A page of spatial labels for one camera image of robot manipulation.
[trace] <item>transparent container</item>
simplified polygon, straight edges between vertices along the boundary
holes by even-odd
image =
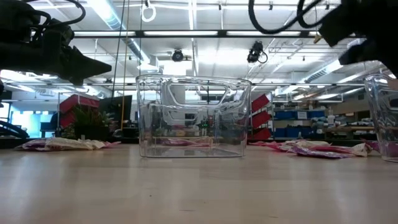
[[[365,79],[365,88],[381,156],[398,162],[398,80],[371,75]]]
[[[227,78],[137,77],[142,157],[241,157],[251,82]]]

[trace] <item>table surface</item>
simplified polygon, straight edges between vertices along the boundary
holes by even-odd
[[[248,147],[234,159],[0,151],[0,223],[397,223],[398,164]]]

